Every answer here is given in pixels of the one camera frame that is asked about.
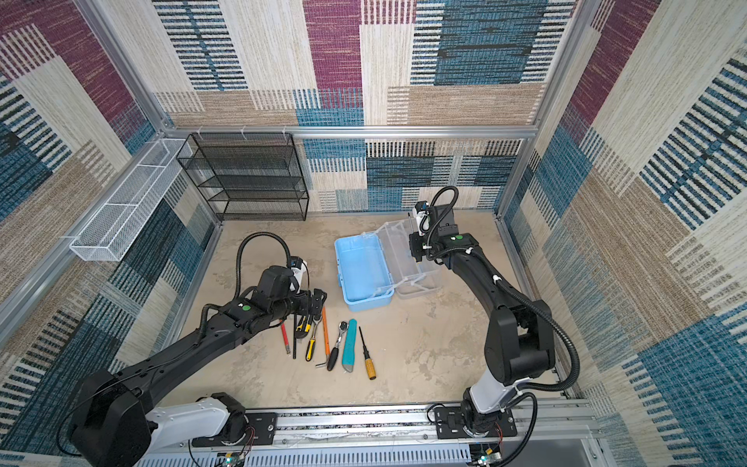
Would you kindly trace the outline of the light blue plastic tool box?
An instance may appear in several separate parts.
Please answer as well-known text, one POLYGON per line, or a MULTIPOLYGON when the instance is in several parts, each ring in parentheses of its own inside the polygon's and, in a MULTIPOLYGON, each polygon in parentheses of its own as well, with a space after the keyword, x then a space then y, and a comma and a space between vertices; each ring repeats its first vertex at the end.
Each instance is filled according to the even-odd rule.
POLYGON ((440 268, 410 254, 414 220, 384 223, 373 232, 335 241, 338 283, 353 313, 386 307, 394 296, 412 299, 442 288, 440 268))

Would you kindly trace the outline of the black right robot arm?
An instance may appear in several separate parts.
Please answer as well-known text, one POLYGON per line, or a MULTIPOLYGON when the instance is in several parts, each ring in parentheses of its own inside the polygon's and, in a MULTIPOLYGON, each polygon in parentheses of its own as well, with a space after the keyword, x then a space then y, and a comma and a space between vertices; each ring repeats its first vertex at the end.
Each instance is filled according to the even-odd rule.
POLYGON ((484 342, 486 371, 466 389, 461 403, 465 431, 484 436, 524 390, 558 391, 538 383, 556 364, 554 329, 543 317, 550 309, 530 301, 507 282, 484 255, 476 239, 453 233, 426 242, 426 235, 410 234, 414 260, 444 265, 459 276, 484 307, 489 322, 484 342))

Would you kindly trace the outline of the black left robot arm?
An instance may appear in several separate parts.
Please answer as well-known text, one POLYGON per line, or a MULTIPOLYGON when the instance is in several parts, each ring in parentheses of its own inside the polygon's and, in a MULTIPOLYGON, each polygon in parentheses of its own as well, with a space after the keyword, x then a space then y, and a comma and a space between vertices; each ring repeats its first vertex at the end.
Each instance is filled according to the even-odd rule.
POLYGON ((253 289, 218 307, 196 331, 117 373, 97 371, 80 381, 67 439, 93 466, 133 466, 145 455, 156 424, 146 414, 198 370, 246 344, 290 314, 322 311, 327 293, 287 291, 271 300, 253 289))

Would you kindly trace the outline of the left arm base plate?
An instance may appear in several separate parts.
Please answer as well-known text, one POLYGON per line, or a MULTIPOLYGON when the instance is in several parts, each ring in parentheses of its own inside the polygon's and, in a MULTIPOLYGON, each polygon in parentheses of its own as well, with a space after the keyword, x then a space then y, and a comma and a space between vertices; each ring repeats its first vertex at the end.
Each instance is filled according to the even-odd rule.
POLYGON ((193 448, 248 448, 274 442, 278 413, 249 413, 231 416, 217 435, 194 439, 193 448))

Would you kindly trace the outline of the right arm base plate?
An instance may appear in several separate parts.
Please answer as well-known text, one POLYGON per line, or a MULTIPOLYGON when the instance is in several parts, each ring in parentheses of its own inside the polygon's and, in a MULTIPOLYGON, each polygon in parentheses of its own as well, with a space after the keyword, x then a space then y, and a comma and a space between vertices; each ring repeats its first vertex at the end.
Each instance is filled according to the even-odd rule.
POLYGON ((437 404, 427 411, 426 418, 435 425, 439 439, 517 436, 516 420, 511 411, 473 414, 461 407, 437 404))

